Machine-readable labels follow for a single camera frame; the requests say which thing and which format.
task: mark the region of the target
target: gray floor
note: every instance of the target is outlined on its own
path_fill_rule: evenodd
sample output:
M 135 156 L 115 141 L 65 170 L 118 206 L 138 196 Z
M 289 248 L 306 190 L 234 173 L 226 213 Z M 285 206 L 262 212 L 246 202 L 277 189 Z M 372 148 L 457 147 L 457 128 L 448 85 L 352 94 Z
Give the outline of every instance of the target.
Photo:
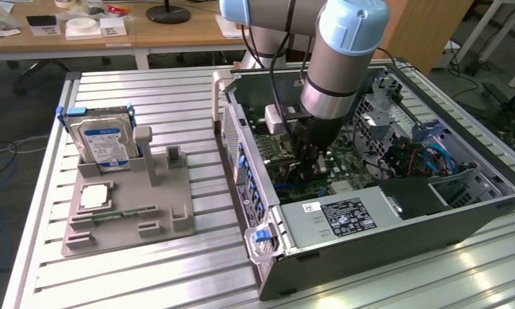
M 477 21 L 478 20 L 474 19 L 472 22 L 461 25 L 456 34 L 457 41 L 464 42 Z M 477 51 L 481 48 L 486 37 L 489 37 L 495 31 L 495 28 L 488 28 L 476 43 L 473 50 Z M 238 60 L 241 59 L 242 54 L 237 52 L 227 53 L 227 56 L 230 59 Z M 137 64 L 134 57 L 118 56 L 111 59 L 113 64 L 110 66 L 102 64 L 101 58 L 69 59 L 66 60 L 66 63 L 77 71 L 135 70 Z M 154 56 L 151 60 L 157 68 L 213 65 L 210 53 L 187 54 L 185 64 L 181 64 L 177 61 L 177 55 L 169 55 L 167 57 Z M 222 64 L 219 57 L 215 57 L 214 60 L 217 64 Z M 465 67 L 468 61 L 469 59 L 465 59 L 462 67 Z M 62 92 L 63 72 L 55 67 L 46 68 L 23 84 L 29 89 L 29 94 L 24 97 L 18 97 L 11 94 L 11 81 L 33 63 L 33 61 L 22 61 L 20 69 L 11 70 L 6 62 L 0 62 L 0 140 L 12 141 L 29 136 L 47 134 L 53 126 L 55 107 Z M 490 59 L 490 67 L 492 72 L 482 70 L 473 79 L 478 82 L 495 82 L 501 87 L 503 91 L 508 95 L 512 95 L 515 90 L 509 88 L 507 83 L 515 74 L 515 38 L 508 37 L 505 39 L 501 48 L 499 48 Z M 432 72 L 430 78 L 449 95 L 453 95 L 473 86 L 470 82 L 458 79 L 445 70 Z M 458 99 L 478 107 L 486 106 L 488 103 L 488 99 L 481 96 L 481 90 L 465 93 Z M 27 143 L 23 150 L 42 147 L 45 143 L 45 140 Z M 0 210 L 4 215 L 6 226 L 10 231 L 14 247 L 11 261 L 7 261 L 0 266 L 0 268 L 3 268 L 0 272 L 0 306 L 4 300 L 10 278 L 8 269 L 14 266 L 15 252 L 23 234 L 26 216 L 31 204 L 42 160 L 43 153 L 20 154 L 16 158 L 18 171 L 7 185 L 0 189 Z M 4 250 L 4 235 L 0 233 L 0 259 Z

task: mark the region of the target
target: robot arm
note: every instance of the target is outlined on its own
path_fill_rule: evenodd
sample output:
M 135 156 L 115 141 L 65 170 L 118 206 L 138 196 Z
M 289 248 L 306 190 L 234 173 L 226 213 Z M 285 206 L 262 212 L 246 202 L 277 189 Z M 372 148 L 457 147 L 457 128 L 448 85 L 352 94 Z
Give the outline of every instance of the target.
M 312 166 L 348 119 L 382 42 L 389 6 L 384 0 L 221 0 L 221 9 L 226 19 L 247 26 L 316 36 L 301 96 L 309 117 L 298 120 L 292 136 L 302 166 Z M 278 112 L 289 117 L 286 110 Z

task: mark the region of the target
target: slotted metal surface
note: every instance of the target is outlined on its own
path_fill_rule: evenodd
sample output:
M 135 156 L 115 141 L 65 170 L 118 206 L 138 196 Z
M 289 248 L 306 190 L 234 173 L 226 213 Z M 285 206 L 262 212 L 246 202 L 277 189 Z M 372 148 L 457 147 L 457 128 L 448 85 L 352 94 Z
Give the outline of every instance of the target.
M 154 128 L 154 152 L 181 144 L 189 154 L 198 233 L 117 252 L 65 258 L 77 178 L 77 147 L 59 130 L 57 160 L 42 196 L 41 224 L 23 241 L 6 306 L 24 308 L 515 308 L 515 212 L 465 242 L 377 268 L 285 299 L 261 302 L 239 234 L 211 123 L 211 75 L 226 67 L 85 74 L 67 102 L 109 106 L 131 102 L 139 125 Z M 409 76 L 515 170 L 515 157 L 420 74 Z M 412 93 L 404 104 L 433 117 Z M 16 278 L 26 278 L 16 285 Z

